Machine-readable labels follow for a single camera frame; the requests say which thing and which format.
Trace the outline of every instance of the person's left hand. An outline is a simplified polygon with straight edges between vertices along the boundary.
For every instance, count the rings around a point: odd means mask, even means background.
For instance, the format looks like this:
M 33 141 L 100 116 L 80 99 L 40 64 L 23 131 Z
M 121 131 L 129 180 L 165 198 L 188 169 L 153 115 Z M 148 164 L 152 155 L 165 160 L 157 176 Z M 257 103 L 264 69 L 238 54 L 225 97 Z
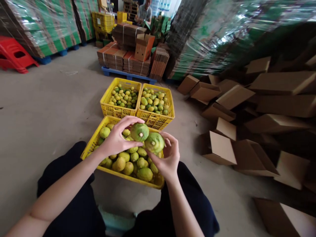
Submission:
M 109 136 L 96 151 L 110 156 L 119 154 L 120 152 L 132 147 L 143 146 L 142 142 L 127 141 L 122 136 L 122 132 L 126 127 L 137 122 L 145 123 L 144 120 L 135 116 L 125 116 L 124 118 L 122 118 L 122 120 L 113 127 Z

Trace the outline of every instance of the plastic wrap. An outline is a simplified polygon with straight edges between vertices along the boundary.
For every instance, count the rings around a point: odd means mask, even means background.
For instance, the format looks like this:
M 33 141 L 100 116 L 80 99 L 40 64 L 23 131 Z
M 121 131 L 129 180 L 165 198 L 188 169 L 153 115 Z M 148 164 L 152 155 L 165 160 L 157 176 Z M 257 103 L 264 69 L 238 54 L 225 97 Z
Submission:
M 268 56 L 315 15 L 316 0 L 182 0 L 166 41 L 166 76 L 199 78 Z
M 95 38 L 92 12 L 98 12 L 98 0 L 72 0 L 81 41 Z
M 81 42 L 71 0 L 0 0 L 0 34 L 40 58 Z

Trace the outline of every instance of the red plastic stool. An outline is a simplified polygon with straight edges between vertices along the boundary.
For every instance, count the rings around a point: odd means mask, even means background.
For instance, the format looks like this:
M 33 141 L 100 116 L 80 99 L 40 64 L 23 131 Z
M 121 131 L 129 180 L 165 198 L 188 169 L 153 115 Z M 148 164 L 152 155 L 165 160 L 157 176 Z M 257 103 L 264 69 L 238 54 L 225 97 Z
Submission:
M 26 67 L 38 63 L 25 51 L 25 49 L 14 39 L 0 36 L 0 67 L 16 69 L 19 73 L 28 73 Z

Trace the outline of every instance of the yellow basket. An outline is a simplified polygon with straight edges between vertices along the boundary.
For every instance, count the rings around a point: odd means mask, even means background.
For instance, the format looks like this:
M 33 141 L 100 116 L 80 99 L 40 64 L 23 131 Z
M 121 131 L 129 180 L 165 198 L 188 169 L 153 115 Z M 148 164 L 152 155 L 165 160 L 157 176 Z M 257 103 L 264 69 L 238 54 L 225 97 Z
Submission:
M 118 24 L 127 21 L 127 13 L 125 12 L 118 12 Z
M 112 91 L 118 84 L 121 84 L 123 89 L 130 89 L 131 87 L 134 87 L 135 90 L 139 92 L 135 109 L 123 108 L 117 105 L 108 104 L 112 96 Z M 111 85 L 108 87 L 100 100 L 103 115 L 113 116 L 120 119 L 124 118 L 126 115 L 136 116 L 137 108 L 139 106 L 142 95 L 140 93 L 141 88 L 142 84 L 139 82 L 130 81 L 122 78 L 114 78 Z
M 86 148 L 84 149 L 83 153 L 81 154 L 80 158 L 82 160 L 84 160 L 87 157 L 87 155 L 93 151 L 94 147 L 97 146 L 98 139 L 100 137 L 99 136 L 99 132 L 100 132 L 100 130 L 102 128 L 106 127 L 106 125 L 108 123 L 117 124 L 120 120 L 121 120 L 120 118 L 115 118 L 115 117 L 112 117 L 112 116 L 104 117 L 104 119 L 102 120 L 102 122 L 98 126 L 97 130 L 94 132 L 92 138 L 88 142 L 88 144 L 87 144 Z M 159 131 L 157 131 L 155 129 L 152 129 L 152 128 L 149 128 L 149 131 L 150 132 L 159 132 Z M 152 188 L 156 188 L 156 189 L 162 189 L 163 186 L 164 186 L 164 183 L 165 183 L 165 180 L 164 180 L 162 175 L 155 176 L 154 177 L 154 183 L 148 183 L 148 182 L 142 181 L 140 179 L 133 178 L 131 176 L 127 176 L 127 175 L 124 175 L 122 173 L 119 173 L 119 172 L 116 172 L 116 171 L 113 171 L 113 170 L 109 170 L 109 169 L 104 168 L 102 166 L 98 166 L 97 169 L 99 169 L 101 171 L 104 171 L 104 172 L 107 172 L 107 173 L 110 173 L 110 174 L 114 174 L 114 175 L 116 175 L 118 177 L 121 177 L 121 178 L 130 180 L 130 181 L 133 181 L 135 183 L 139 183 L 139 184 L 146 185 L 146 186 L 149 186 L 149 187 L 152 187 Z
M 95 29 L 99 29 L 106 32 L 112 32 L 115 24 L 113 15 L 92 12 L 92 21 Z
M 154 85 L 144 83 L 143 87 L 142 87 L 142 91 L 141 91 L 141 93 L 139 93 L 139 95 L 142 95 L 145 87 L 149 90 L 153 89 L 155 93 L 157 93 L 158 91 L 165 93 L 166 97 L 168 98 L 168 103 L 166 103 L 167 105 L 169 105 L 169 114 L 168 115 L 160 115 L 160 114 L 156 114 L 155 112 L 149 112 L 149 111 L 140 109 L 139 108 L 139 106 L 141 104 L 140 99 L 139 99 L 139 103 L 137 103 L 137 117 L 144 120 L 148 127 L 161 131 L 165 127 L 167 127 L 167 125 L 169 123 L 171 123 L 171 121 L 175 118 L 171 90 L 169 90 L 168 88 L 154 86 Z

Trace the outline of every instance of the person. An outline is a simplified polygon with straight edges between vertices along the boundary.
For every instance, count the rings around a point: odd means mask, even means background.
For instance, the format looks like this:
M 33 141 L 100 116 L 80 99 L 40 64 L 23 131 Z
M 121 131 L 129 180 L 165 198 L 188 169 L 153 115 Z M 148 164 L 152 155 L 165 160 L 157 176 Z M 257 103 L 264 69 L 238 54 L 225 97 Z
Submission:
M 6 237 L 89 236 L 104 237 L 106 226 L 94 200 L 93 172 L 109 155 L 143 143 L 126 141 L 122 132 L 143 120 L 125 116 L 102 145 L 85 160 L 86 143 L 77 142 L 65 155 L 52 161 L 38 181 L 38 199 L 11 228 Z M 141 212 L 124 236 L 213 236 L 219 231 L 210 202 L 184 163 L 179 162 L 178 141 L 161 132 L 166 146 L 164 159 L 147 151 L 165 178 L 161 200 L 153 210 Z
M 135 21 L 138 25 L 142 25 L 144 21 L 146 21 L 148 25 L 151 24 L 152 9 L 150 5 L 151 0 L 146 0 L 145 4 L 139 6 L 137 15 L 135 17 Z

